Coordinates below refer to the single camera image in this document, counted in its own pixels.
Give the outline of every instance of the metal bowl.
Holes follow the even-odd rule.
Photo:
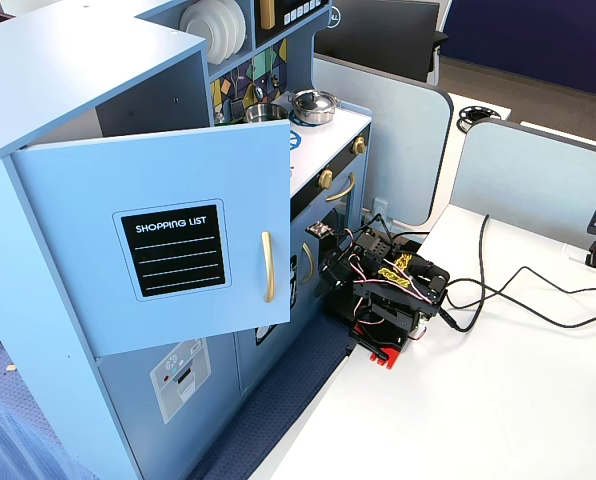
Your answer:
[[[269,122],[271,120],[285,120],[289,118],[287,110],[275,103],[257,103],[245,110],[245,122]]]

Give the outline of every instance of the open cabinet door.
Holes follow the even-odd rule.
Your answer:
[[[95,356],[289,321],[288,122],[12,158]]]

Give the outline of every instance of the sticker label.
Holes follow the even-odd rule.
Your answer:
[[[226,285],[221,210],[213,203],[114,215],[136,294],[146,299]]]
[[[165,424],[210,375],[209,350],[204,338],[179,343],[160,361],[150,376]]]

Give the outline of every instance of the silver pot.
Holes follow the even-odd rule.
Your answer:
[[[245,110],[245,122],[269,122],[271,120],[285,120],[289,113],[280,105],[275,103],[257,103]]]
[[[340,100],[331,93],[315,89],[300,91],[290,98],[296,118],[311,125],[331,122],[336,107],[340,107]]]

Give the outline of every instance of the stove knob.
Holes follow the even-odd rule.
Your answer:
[[[365,153],[367,151],[367,147],[365,146],[365,139],[362,138],[362,137],[356,138],[356,140],[354,140],[354,146],[352,148],[352,151],[356,155],[360,155],[361,153]]]
[[[334,173],[329,169],[323,170],[320,177],[318,177],[318,186],[323,190],[329,190],[333,182]]]

